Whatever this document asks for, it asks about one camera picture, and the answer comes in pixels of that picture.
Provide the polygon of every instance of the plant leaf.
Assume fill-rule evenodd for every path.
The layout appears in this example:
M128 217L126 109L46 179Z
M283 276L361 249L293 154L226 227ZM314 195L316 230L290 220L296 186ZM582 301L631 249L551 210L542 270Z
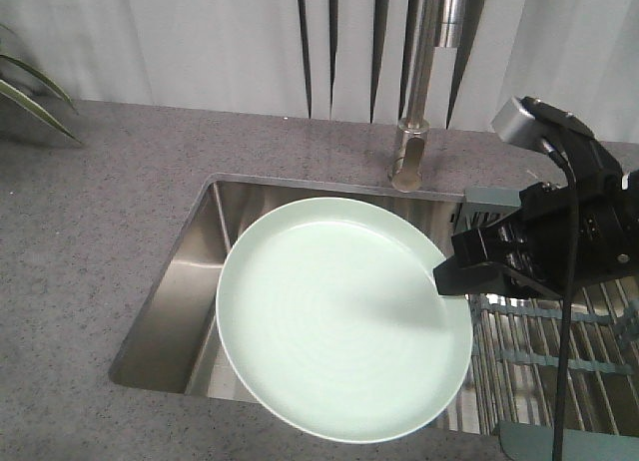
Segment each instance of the plant leaf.
M10 34L16 35L16 33L11 30L9 27L7 27L6 25L4 25L3 23L0 23L0 28L6 30L7 32L9 32Z
M60 97L62 100L64 100L69 105L69 107L71 107L74 110L74 112L77 113L77 110L73 106L73 102L71 101L71 97L69 97L69 95L67 95L67 93L62 89L62 87L60 87L58 84L56 84L53 80L51 80L49 77L47 77L44 73L42 73L38 69L34 69L29 64L27 64L25 62L22 62L21 60L14 59L13 57L10 57L10 56L5 55L5 54L0 54L0 59L6 60L7 62L11 62L13 65L15 65L17 67L20 67L25 72L28 72L31 75L33 75L36 79L38 79L40 82L42 82L44 85L46 85L53 93L55 93L58 97Z
M33 116L40 119L45 124L49 125L50 127L53 127L54 129L62 132L67 137L80 143L80 141L76 139L75 136L71 132L69 132L64 125L58 122L55 119L55 117L53 117L49 112L47 112L42 106L40 106L38 103L31 100L29 97L24 95L18 89L16 89L15 87L8 84L2 79L0 79L0 94L13 100L16 104L18 104L20 107L25 109L27 112L29 112Z

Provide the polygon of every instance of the sink drain rack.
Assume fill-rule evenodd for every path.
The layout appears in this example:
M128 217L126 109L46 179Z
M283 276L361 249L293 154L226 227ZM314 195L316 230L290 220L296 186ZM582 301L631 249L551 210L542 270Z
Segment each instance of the sink drain rack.
M466 192L455 231L518 207L517 192ZM474 347L466 380L435 421L492 434L500 422L551 426L558 362L559 301L468 298ZM573 303L566 428L639 437L639 287L634 277L583 288Z

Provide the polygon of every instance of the faucet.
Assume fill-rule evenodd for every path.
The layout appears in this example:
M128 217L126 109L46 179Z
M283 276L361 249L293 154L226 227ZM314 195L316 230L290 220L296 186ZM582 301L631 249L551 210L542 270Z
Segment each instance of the faucet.
M397 123L397 150L390 182L401 192L421 187L420 165L429 124L423 117L435 47L455 48L461 40L465 0L422 0L421 20L406 116Z

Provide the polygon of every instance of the gray speckled countertop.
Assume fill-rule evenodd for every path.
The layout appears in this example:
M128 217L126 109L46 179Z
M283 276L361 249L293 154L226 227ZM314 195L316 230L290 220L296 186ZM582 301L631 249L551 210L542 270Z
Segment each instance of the gray speckled countertop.
M394 127L98 102L75 116L46 103L85 148L0 104L0 459L505 459L494 437L424 428L340 445L259 405L108 378L210 175L388 187ZM639 148L613 149L639 166ZM558 178L542 156L471 132L432 131L423 171L424 189L447 197Z

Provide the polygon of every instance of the pale green plate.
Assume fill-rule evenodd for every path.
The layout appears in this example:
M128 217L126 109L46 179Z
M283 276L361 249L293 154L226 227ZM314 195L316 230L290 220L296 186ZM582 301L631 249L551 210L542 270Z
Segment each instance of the pale green plate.
M467 302L437 294L432 278L443 260L378 207L285 205L227 258L222 344L249 391L293 426L350 443L403 436L446 407L470 361Z

